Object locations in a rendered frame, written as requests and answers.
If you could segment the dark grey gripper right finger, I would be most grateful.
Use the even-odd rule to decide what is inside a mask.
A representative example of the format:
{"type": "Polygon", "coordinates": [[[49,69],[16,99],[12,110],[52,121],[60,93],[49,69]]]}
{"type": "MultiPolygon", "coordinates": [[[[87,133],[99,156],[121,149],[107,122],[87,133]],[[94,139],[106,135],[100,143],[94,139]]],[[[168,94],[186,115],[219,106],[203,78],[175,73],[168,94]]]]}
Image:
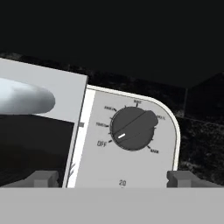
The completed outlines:
{"type": "Polygon", "coordinates": [[[168,171],[167,186],[177,188],[222,188],[222,185],[197,178],[190,171],[168,171]]]}

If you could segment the grey toaster oven door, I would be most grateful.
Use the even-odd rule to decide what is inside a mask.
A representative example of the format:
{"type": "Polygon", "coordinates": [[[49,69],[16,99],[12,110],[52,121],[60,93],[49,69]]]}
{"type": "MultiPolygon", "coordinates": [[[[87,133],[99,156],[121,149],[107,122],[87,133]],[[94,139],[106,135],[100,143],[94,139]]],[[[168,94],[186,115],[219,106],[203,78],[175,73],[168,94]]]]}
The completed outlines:
{"type": "Polygon", "coordinates": [[[42,87],[55,105],[43,114],[0,115],[0,188],[35,171],[57,171],[67,186],[88,77],[0,59],[0,78],[42,87]]]}

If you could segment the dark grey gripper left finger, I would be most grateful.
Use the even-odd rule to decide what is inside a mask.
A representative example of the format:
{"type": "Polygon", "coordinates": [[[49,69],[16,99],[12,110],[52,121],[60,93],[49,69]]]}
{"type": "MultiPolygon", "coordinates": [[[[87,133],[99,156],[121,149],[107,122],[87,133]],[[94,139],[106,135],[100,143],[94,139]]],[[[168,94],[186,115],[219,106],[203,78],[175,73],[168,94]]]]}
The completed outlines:
{"type": "Polygon", "coordinates": [[[48,188],[59,186],[59,173],[57,171],[35,171],[25,179],[4,185],[3,188],[35,187],[48,188]]]}

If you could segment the dark grey toaster oven knob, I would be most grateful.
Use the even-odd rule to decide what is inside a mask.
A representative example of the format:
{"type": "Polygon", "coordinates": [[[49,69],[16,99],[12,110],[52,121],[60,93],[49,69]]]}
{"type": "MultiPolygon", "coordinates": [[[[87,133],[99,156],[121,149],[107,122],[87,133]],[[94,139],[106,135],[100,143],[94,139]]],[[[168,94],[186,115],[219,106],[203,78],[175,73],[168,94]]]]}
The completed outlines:
{"type": "Polygon", "coordinates": [[[153,138],[158,118],[151,110],[124,107],[112,117],[109,134],[115,144],[126,151],[139,151],[153,138]]]}

